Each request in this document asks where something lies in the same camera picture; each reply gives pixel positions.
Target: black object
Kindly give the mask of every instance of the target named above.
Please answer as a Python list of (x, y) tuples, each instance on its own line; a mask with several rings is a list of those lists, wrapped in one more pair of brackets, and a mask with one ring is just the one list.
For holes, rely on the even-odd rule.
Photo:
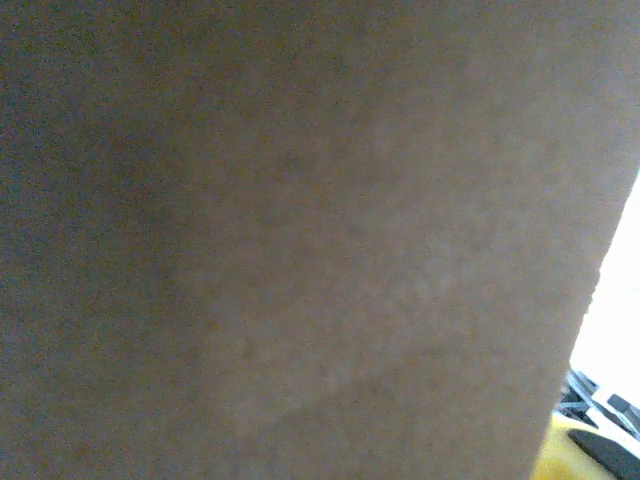
[(640, 480), (640, 459), (613, 440), (584, 430), (569, 430), (569, 438), (617, 480)]

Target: yellow object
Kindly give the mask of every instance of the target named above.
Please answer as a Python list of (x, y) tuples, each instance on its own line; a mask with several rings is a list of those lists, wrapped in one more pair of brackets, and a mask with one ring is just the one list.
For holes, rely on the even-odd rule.
[(554, 413), (531, 480), (615, 480), (567, 436), (572, 429), (598, 432), (589, 425)]

